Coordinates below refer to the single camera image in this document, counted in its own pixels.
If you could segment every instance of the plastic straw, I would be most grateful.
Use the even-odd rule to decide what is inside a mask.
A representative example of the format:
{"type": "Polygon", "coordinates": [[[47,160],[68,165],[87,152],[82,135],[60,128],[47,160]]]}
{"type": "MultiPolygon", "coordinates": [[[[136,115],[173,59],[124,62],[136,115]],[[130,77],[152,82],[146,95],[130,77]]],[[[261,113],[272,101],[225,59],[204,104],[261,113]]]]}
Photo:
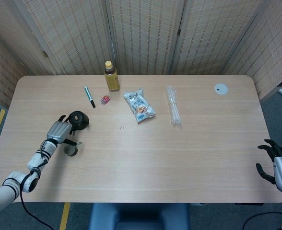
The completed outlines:
{"type": "Polygon", "coordinates": [[[180,119],[178,109],[177,109],[175,89],[172,88],[172,86],[168,86],[166,88],[166,96],[167,96],[168,102],[169,102],[171,123],[173,125],[179,125],[179,124],[181,124],[181,119],[180,119]]]}

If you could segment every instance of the gray carpet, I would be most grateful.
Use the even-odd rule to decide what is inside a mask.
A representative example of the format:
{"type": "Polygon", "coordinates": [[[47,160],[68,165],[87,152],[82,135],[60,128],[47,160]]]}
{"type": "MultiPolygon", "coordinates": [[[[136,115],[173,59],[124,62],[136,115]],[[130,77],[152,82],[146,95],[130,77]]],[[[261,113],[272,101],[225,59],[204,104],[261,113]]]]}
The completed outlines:
{"type": "MultiPolygon", "coordinates": [[[[282,144],[282,96],[274,94],[261,104],[270,137],[282,144]]],[[[63,203],[26,203],[29,210],[59,229],[63,203]]],[[[281,204],[243,206],[235,204],[208,204],[191,206],[190,223],[192,230],[241,230],[246,219],[262,212],[282,212],[281,204]]],[[[89,224],[91,204],[73,203],[67,223],[68,230],[86,230],[89,224]]],[[[246,225],[245,230],[276,230],[282,225],[282,215],[259,216],[246,225]]],[[[21,203],[12,204],[0,212],[0,230],[35,229],[46,230],[45,226],[28,216],[21,203]]]]}

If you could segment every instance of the black cable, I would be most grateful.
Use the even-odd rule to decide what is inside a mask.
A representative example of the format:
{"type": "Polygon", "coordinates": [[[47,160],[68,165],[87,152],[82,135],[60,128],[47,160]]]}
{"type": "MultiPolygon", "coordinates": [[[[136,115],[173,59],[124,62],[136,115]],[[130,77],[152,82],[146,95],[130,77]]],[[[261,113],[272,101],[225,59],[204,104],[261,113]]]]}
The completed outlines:
{"type": "Polygon", "coordinates": [[[281,215],[282,215],[282,212],[263,212],[263,213],[259,213],[259,214],[253,215],[253,216],[251,216],[249,219],[247,219],[247,220],[245,221],[245,223],[244,223],[243,226],[242,226],[242,230],[244,230],[246,224],[247,224],[251,219],[253,219],[254,217],[258,217],[258,216],[262,216],[262,215],[266,215],[266,214],[273,214],[273,213],[275,213],[275,214],[281,214],[281,215]]]}
{"type": "Polygon", "coordinates": [[[21,195],[21,201],[22,201],[22,205],[23,205],[23,208],[25,209],[26,213],[28,213],[31,217],[35,218],[37,221],[39,221],[41,224],[44,224],[45,226],[49,227],[51,230],[55,230],[53,227],[51,227],[50,225],[46,224],[45,222],[41,221],[38,217],[36,217],[35,215],[31,214],[26,206],[25,206],[25,203],[24,203],[24,200],[23,200],[23,195],[22,195],[22,192],[23,192],[23,187],[24,187],[24,183],[26,181],[26,179],[30,176],[30,174],[28,174],[22,181],[21,183],[21,186],[20,186],[20,195],[21,195]]]}

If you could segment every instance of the wooden table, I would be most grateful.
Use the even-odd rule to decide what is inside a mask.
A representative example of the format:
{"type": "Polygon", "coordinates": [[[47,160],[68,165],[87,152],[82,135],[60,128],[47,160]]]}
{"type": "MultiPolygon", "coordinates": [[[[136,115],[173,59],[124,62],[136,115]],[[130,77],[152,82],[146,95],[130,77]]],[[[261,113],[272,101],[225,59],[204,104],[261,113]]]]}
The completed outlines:
{"type": "Polygon", "coordinates": [[[16,87],[0,137],[0,185],[27,163],[52,124],[81,110],[90,126],[77,132],[78,154],[58,147],[36,189],[36,202],[280,202],[255,164],[273,174],[269,138],[252,79],[245,75],[126,75],[109,92],[104,76],[26,76],[16,87]],[[229,93],[214,91],[225,83],[229,93]],[[85,92],[96,103],[93,109],[85,92]],[[165,88],[176,89],[182,128],[170,124],[165,88]],[[124,92],[143,88],[157,115],[137,124],[124,92]],[[100,98],[110,94],[106,106],[100,98]]]}

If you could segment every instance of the woven wall panel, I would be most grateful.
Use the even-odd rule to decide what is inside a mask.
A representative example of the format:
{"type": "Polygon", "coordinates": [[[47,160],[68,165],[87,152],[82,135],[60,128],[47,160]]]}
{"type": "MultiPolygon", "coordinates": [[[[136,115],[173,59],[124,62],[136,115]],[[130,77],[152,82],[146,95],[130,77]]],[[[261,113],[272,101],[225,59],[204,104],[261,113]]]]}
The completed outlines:
{"type": "Polygon", "coordinates": [[[0,104],[9,107],[17,81],[27,70],[0,43],[0,104]]]}
{"type": "Polygon", "coordinates": [[[100,0],[23,0],[64,74],[102,74],[111,59],[100,0]]]}
{"type": "Polygon", "coordinates": [[[224,74],[246,74],[260,99],[282,81],[282,1],[271,0],[247,31],[224,74]]]}
{"type": "Polygon", "coordinates": [[[167,74],[178,0],[110,0],[121,74],[167,74]]]}
{"type": "Polygon", "coordinates": [[[189,1],[171,73],[220,74],[262,3],[189,1]]]}
{"type": "Polygon", "coordinates": [[[38,45],[33,43],[33,38],[23,30],[15,16],[6,1],[0,0],[1,39],[33,74],[52,74],[38,45]]]}

